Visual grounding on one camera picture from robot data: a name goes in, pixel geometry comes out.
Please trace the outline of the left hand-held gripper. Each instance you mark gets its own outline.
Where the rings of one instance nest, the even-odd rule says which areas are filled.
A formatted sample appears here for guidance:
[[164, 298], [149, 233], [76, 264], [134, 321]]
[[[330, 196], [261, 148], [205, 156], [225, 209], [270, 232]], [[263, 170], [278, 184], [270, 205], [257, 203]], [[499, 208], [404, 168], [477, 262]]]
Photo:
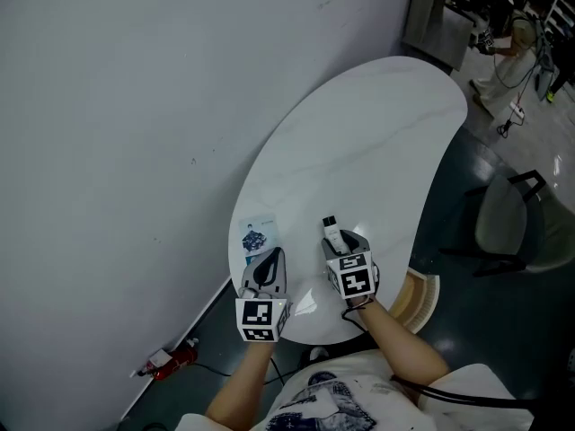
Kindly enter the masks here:
[[278, 342], [288, 318], [291, 299], [287, 291], [285, 252], [275, 247], [255, 256], [243, 272], [243, 286], [235, 299], [236, 326], [246, 342]]

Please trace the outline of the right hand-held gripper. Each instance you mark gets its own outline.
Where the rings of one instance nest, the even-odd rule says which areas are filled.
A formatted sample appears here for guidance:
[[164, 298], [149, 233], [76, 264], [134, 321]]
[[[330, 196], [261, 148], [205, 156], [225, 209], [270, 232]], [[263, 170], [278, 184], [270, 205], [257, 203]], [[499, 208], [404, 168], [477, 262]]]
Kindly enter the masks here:
[[338, 295], [345, 300], [376, 293], [379, 270], [372, 259], [368, 240], [349, 230], [340, 230], [345, 243], [343, 255], [331, 243], [321, 239], [329, 281]]

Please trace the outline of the white tube with black cap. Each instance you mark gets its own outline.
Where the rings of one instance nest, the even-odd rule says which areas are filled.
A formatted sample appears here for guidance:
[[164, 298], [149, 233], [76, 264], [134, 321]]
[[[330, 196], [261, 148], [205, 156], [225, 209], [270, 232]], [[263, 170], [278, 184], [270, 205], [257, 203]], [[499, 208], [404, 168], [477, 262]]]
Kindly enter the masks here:
[[338, 255], [345, 256], [350, 254], [349, 246], [343, 239], [334, 215], [329, 215], [323, 219], [323, 229], [325, 239]]

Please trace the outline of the card with blue print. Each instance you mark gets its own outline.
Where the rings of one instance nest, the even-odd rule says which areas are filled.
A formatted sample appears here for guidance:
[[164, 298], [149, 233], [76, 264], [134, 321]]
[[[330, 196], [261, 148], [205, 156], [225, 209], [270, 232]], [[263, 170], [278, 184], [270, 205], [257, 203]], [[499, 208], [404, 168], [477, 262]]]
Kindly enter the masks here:
[[239, 229], [247, 265], [262, 253], [280, 245], [279, 230], [273, 214], [246, 217], [239, 222]]

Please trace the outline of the wooden drawer white ribbed front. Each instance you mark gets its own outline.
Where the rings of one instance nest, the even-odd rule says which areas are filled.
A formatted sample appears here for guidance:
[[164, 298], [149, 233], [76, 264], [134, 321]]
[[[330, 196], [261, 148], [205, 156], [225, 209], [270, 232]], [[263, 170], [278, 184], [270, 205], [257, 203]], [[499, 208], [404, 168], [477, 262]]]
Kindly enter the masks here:
[[424, 275], [408, 268], [400, 293], [388, 312], [405, 329], [417, 334], [435, 311], [439, 293], [439, 275]]

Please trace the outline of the person's right forearm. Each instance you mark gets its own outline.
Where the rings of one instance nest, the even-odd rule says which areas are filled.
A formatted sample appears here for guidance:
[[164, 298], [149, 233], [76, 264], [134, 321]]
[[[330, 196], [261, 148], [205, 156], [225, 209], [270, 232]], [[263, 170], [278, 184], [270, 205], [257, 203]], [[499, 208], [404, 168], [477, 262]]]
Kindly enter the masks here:
[[393, 372], [406, 381], [431, 385], [450, 373], [444, 358], [431, 345], [403, 327], [372, 298], [354, 298], [365, 324]]

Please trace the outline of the person's left forearm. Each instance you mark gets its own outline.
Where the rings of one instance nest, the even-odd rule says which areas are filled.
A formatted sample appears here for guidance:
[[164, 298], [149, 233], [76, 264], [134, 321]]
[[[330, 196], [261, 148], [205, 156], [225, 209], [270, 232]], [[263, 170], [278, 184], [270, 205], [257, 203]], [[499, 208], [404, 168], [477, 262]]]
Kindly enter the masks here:
[[232, 431], [252, 428], [274, 349], [274, 343], [248, 344], [243, 360], [209, 404], [208, 418]]

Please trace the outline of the white kidney-shaped table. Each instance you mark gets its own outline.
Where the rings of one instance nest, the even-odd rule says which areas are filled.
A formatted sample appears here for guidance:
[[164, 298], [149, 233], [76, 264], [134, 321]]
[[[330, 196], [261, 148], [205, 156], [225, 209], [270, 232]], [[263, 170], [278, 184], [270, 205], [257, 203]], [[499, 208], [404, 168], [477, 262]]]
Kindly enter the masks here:
[[327, 216], [368, 240], [380, 271], [377, 300], [394, 303], [430, 185], [466, 116], [449, 75], [417, 58], [385, 57], [331, 79], [279, 124], [235, 203], [228, 258], [240, 286], [247, 228], [274, 219], [293, 302], [285, 339], [331, 345], [358, 335], [327, 278]]

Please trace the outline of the person's black trousers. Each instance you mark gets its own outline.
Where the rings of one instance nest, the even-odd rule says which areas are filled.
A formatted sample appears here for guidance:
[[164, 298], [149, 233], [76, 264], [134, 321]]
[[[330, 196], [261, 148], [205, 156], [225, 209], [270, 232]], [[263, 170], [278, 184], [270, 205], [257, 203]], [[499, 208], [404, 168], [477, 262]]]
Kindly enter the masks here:
[[[378, 349], [376, 342], [368, 333], [361, 334], [353, 339], [341, 343], [325, 345], [325, 346], [314, 346], [314, 347], [325, 347], [330, 355], [330, 358], [327, 360], [356, 354], [366, 350]], [[313, 365], [309, 363], [309, 352], [312, 348], [313, 347], [310, 347], [302, 353], [298, 364], [299, 370], [302, 370], [310, 365]]]

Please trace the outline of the red fire extinguisher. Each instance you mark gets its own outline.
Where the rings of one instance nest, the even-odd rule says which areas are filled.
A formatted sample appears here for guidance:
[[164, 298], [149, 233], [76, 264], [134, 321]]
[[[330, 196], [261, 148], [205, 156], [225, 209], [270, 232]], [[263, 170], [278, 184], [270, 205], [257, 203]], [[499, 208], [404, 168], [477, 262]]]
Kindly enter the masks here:
[[198, 359], [198, 339], [186, 339], [185, 342], [168, 352], [159, 349], [151, 355], [146, 363], [136, 370], [138, 377], [149, 376], [155, 381], [162, 381], [185, 366], [194, 364]]

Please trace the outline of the person's white printed shirt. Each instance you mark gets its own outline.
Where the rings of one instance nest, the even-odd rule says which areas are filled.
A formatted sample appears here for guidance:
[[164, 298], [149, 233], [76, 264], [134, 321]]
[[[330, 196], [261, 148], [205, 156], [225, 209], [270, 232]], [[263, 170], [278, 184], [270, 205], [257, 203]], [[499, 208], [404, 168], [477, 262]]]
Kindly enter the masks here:
[[528, 431], [534, 420], [524, 409], [413, 402], [391, 376], [376, 350], [311, 365], [286, 382], [250, 431]]

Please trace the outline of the grey upholstered chair black legs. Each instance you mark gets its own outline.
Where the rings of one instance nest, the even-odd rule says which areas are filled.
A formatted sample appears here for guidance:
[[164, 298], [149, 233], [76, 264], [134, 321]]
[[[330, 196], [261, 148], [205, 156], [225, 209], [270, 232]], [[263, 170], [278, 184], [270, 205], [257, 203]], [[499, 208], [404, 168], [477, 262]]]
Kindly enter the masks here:
[[544, 273], [575, 260], [575, 213], [532, 170], [465, 192], [482, 198], [473, 227], [473, 245], [442, 247], [447, 256], [477, 259], [473, 275]]

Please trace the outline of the grey cabinet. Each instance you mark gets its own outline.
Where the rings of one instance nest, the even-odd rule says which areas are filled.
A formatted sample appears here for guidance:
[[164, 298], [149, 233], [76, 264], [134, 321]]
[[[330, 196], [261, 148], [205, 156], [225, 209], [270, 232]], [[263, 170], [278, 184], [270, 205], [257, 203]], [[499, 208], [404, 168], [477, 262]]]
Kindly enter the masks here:
[[402, 43], [452, 70], [464, 62], [474, 20], [447, 0], [411, 0]]

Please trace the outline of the white storage shelf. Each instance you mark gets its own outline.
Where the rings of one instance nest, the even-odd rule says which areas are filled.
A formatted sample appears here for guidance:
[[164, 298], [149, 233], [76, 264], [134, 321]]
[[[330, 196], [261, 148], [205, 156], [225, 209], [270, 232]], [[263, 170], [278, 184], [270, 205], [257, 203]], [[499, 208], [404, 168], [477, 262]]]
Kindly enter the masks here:
[[575, 0], [553, 0], [544, 18], [544, 26], [563, 37], [575, 33]]

